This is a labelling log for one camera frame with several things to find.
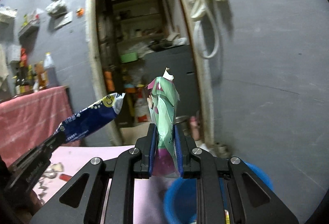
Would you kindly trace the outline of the green pink snack wrapper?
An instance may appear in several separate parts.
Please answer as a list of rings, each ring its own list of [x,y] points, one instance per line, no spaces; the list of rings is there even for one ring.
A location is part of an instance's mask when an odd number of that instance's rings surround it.
[[[166,68],[162,76],[154,78],[147,86],[151,122],[156,125],[158,135],[152,172],[152,175],[157,177],[178,176],[173,130],[180,95],[173,80],[174,76],[169,73],[169,68]]]

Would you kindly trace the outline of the blue snack bag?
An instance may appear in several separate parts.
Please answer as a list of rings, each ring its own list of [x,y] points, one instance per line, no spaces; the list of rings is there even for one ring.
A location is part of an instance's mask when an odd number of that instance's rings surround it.
[[[106,95],[87,108],[66,118],[54,135],[63,134],[63,144],[85,138],[114,120],[120,113],[125,93]]]

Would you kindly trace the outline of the blue plastic basin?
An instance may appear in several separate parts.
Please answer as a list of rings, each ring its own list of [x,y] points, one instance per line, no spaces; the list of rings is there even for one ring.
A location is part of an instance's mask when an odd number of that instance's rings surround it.
[[[273,191],[269,176],[257,166],[245,164]],[[164,196],[164,215],[168,223],[196,223],[197,220],[197,178],[174,180]],[[224,179],[218,179],[224,210],[228,210]]]

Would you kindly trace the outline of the white red sack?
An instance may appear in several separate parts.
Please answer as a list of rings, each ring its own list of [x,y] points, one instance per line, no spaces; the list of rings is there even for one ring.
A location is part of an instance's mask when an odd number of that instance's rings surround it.
[[[149,121],[148,104],[144,97],[142,89],[137,89],[134,111],[135,111],[135,119],[137,123],[143,123]]]

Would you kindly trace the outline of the pink bottle on floor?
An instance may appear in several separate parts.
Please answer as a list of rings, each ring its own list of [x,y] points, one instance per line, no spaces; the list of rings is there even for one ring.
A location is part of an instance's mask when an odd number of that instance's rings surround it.
[[[200,140],[200,126],[198,124],[198,120],[195,116],[191,116],[190,118],[190,130],[191,130],[191,137],[195,141]]]

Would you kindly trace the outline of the steel pot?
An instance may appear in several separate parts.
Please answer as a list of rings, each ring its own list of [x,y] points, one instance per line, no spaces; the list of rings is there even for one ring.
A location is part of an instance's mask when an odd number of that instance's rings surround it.
[[[181,126],[184,135],[191,135],[190,117],[188,115],[177,116],[175,124]]]

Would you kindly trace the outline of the red cigarette box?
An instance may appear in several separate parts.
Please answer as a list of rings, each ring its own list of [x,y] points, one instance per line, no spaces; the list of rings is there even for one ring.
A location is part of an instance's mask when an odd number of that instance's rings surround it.
[[[67,175],[67,174],[60,174],[59,175],[59,179],[61,179],[62,181],[65,181],[65,182],[68,182],[72,177],[70,175]]]

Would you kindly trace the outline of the pink floral tablecloth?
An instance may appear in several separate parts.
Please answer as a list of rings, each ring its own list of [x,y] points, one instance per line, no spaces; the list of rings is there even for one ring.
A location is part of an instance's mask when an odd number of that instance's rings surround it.
[[[171,178],[134,168],[141,154],[89,161],[32,217],[31,223],[168,223],[165,192]]]

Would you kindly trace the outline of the pink plaid cloth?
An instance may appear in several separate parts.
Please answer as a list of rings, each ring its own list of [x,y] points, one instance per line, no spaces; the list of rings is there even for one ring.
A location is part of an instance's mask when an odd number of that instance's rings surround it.
[[[72,110],[65,87],[41,90],[1,103],[1,158],[9,167],[53,134]]]

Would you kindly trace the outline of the green box on shelf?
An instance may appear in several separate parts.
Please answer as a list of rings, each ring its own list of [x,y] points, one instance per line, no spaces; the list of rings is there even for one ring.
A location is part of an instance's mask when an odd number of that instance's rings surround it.
[[[125,53],[120,56],[120,59],[122,63],[130,63],[138,60],[138,54],[136,52]]]

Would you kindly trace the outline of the dark sauce bottle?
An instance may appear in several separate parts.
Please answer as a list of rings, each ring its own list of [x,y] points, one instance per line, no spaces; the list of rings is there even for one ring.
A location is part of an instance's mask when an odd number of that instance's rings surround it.
[[[21,48],[21,57],[20,57],[20,73],[21,73],[21,93],[29,91],[29,83],[27,79],[27,54],[26,50]]]

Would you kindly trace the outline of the large vinegar jug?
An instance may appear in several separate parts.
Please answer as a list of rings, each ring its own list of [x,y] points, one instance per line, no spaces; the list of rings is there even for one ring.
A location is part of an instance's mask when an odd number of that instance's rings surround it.
[[[44,59],[44,71],[47,74],[47,85],[48,87],[58,87],[59,81],[56,75],[56,67],[50,53],[45,54]]]

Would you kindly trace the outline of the wall shelf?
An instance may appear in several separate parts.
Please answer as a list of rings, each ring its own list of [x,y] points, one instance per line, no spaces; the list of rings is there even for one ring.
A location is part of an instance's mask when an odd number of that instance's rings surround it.
[[[22,39],[25,37],[30,36],[33,32],[35,32],[36,30],[38,30],[40,27],[39,22],[37,21],[31,21],[30,23],[28,23],[25,27],[23,27],[19,33],[18,33],[18,38]]]

